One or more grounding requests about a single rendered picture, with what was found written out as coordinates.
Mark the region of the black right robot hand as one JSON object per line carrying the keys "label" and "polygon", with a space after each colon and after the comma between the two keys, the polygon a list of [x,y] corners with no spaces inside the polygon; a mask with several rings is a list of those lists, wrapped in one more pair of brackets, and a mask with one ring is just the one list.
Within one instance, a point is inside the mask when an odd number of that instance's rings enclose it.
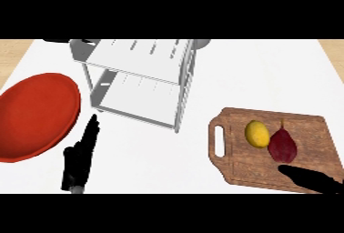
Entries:
{"label": "black right robot hand", "polygon": [[344,184],[321,172],[287,165],[278,165],[277,171],[292,180],[292,183],[298,187],[304,187],[323,194],[344,195]]}

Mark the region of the brown wooden cutting board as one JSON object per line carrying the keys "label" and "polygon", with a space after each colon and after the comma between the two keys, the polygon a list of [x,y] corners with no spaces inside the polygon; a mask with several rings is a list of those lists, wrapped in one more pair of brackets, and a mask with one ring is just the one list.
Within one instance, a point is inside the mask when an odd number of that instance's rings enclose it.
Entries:
{"label": "brown wooden cutting board", "polygon": [[224,180],[249,187],[344,194],[344,167],[320,116],[225,107],[208,128],[222,128],[224,155],[208,157]]}

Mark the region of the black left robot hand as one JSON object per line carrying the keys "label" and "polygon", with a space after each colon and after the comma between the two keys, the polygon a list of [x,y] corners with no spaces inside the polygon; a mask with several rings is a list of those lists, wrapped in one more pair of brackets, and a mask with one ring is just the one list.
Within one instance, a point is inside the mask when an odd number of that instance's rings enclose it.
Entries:
{"label": "black left robot hand", "polygon": [[69,191],[75,186],[84,187],[86,183],[97,133],[97,115],[91,115],[81,140],[72,147],[66,147],[63,150],[64,169],[60,187],[63,191]]}

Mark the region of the red oval plate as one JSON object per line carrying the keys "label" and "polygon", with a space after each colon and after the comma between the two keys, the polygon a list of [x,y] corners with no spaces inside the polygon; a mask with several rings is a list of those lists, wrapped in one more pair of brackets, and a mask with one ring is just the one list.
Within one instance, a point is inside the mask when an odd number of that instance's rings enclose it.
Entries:
{"label": "red oval plate", "polygon": [[0,95],[0,162],[38,156],[60,142],[75,125],[81,93],[57,73],[24,78]]}

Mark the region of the dark red pear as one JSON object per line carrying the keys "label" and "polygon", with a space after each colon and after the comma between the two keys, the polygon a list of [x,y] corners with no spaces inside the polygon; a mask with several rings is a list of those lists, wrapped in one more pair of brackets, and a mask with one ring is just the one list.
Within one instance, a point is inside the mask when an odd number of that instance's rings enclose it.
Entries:
{"label": "dark red pear", "polygon": [[277,163],[290,163],[296,156],[296,145],[284,127],[270,137],[267,150]]}

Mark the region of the yellow lemon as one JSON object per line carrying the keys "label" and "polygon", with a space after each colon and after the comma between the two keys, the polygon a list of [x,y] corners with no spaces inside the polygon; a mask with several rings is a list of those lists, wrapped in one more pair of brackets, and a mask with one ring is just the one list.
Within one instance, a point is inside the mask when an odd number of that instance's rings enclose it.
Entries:
{"label": "yellow lemon", "polygon": [[244,128],[246,142],[255,148],[264,148],[270,142],[267,127],[261,121],[250,120]]}

